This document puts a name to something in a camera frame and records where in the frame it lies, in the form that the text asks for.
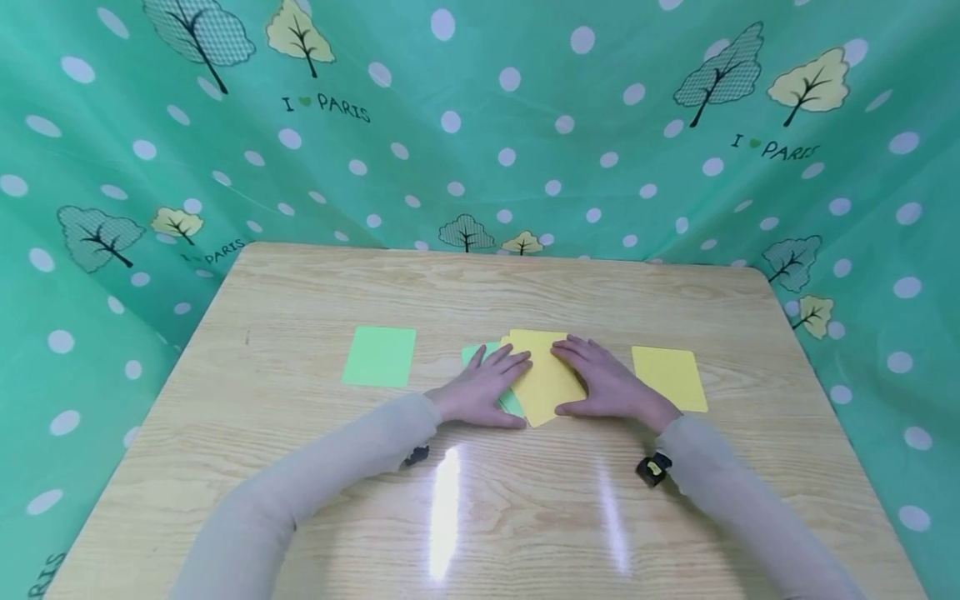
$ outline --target right hand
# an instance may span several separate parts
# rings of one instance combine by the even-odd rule
[[[568,335],[554,342],[550,351],[587,384],[587,398],[559,405],[558,415],[638,419],[657,435],[683,415],[593,340]]]

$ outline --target green card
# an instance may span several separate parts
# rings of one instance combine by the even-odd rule
[[[406,387],[416,341],[415,329],[357,327],[342,381],[376,388]]]
[[[464,367],[470,362],[470,358],[476,353],[477,349],[482,345],[477,344],[476,346],[467,346],[460,352],[460,357],[464,362]],[[499,342],[487,342],[487,354],[493,352],[497,348],[500,348]],[[507,391],[503,393],[503,396],[499,399],[500,410],[505,413],[509,413],[521,419],[526,419],[526,416],[523,414],[523,408],[520,406],[520,401],[516,399],[514,391],[510,388],[507,388]]]

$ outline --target green polka dot curtain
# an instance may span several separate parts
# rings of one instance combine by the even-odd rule
[[[42,596],[264,240],[760,270],[960,597],[960,6],[9,4],[0,596]]]

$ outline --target wood grain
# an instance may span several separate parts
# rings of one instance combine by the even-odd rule
[[[511,328],[692,349],[708,418],[871,598],[922,598],[765,277],[749,269],[346,250],[244,249],[51,587],[162,598],[233,486],[400,390],[340,383],[360,324],[418,332],[410,390]],[[346,490],[297,533],[294,598],[768,598],[748,557],[613,420],[450,425],[430,459]]]

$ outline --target left hand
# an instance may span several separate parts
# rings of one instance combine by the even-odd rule
[[[425,396],[433,400],[444,421],[461,420],[485,427],[522,429],[527,421],[500,410],[497,400],[533,363],[530,352],[510,354],[513,345],[503,348],[484,360],[486,345],[477,349],[462,373],[442,388]]]

